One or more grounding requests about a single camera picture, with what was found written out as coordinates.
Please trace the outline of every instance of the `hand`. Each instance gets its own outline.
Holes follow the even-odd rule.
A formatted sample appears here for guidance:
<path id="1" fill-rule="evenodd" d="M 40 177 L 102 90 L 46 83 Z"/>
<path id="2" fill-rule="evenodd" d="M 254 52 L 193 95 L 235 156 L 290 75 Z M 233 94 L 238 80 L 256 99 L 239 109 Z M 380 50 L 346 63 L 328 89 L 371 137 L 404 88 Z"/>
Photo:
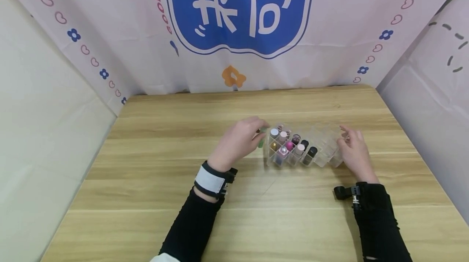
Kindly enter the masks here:
<path id="1" fill-rule="evenodd" d="M 215 150 L 208 157 L 208 164 L 219 172 L 228 172 L 231 166 L 241 158 L 256 150 L 259 142 L 265 137 L 260 129 L 269 124 L 259 117 L 245 118 L 229 128 L 220 139 Z"/>
<path id="2" fill-rule="evenodd" d="M 358 182 L 379 184 L 362 133 L 346 126 L 340 126 L 340 128 L 345 133 L 342 134 L 343 138 L 337 139 L 337 145 L 339 145 L 345 165 L 355 175 Z"/>

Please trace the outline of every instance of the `blue shield emblem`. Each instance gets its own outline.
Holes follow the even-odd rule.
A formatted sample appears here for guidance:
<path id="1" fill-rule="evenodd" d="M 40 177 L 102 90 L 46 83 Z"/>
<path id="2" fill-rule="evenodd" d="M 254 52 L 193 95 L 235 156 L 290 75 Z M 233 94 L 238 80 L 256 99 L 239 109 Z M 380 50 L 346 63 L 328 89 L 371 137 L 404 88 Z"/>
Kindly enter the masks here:
<path id="1" fill-rule="evenodd" d="M 220 49 L 272 59 L 293 48 L 311 0 L 167 0 L 173 29 L 192 52 Z"/>

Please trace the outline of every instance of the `table surface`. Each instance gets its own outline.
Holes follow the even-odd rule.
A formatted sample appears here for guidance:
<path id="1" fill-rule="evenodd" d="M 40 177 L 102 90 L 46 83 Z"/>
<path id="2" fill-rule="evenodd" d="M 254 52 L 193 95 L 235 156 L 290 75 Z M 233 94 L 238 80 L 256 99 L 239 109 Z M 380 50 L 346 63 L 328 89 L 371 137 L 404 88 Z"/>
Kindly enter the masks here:
<path id="1" fill-rule="evenodd" d="M 235 121 L 330 121 L 362 130 L 414 261 L 468 261 L 469 229 L 378 93 L 366 86 L 134 96 L 127 101 L 43 262 L 147 262 L 200 164 Z M 274 169 L 241 160 L 203 261 L 362 261 L 345 165 Z"/>

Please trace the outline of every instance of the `wrist strap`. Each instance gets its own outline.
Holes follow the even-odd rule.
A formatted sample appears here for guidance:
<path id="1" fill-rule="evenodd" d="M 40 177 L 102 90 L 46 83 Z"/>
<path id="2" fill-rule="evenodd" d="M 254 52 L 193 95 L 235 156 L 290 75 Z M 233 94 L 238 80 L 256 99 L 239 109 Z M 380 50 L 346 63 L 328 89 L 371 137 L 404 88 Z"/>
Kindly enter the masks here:
<path id="1" fill-rule="evenodd" d="M 361 195 L 359 197 L 363 210 L 392 210 L 391 199 L 381 184 L 358 182 Z"/>
<path id="2" fill-rule="evenodd" d="M 224 197 L 227 184 L 232 184 L 238 170 L 231 168 L 228 172 L 219 172 L 205 161 L 195 177 L 194 186 L 211 197 Z"/>

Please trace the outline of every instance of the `printed banner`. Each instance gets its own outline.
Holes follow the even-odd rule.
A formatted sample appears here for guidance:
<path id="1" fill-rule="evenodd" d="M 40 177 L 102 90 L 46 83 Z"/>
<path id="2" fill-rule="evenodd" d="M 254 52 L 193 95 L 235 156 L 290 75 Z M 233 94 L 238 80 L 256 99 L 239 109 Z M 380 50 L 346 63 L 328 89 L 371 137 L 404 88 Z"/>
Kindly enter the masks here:
<path id="1" fill-rule="evenodd" d="M 376 87 L 445 0 L 20 0 L 115 113 L 137 93 Z"/>

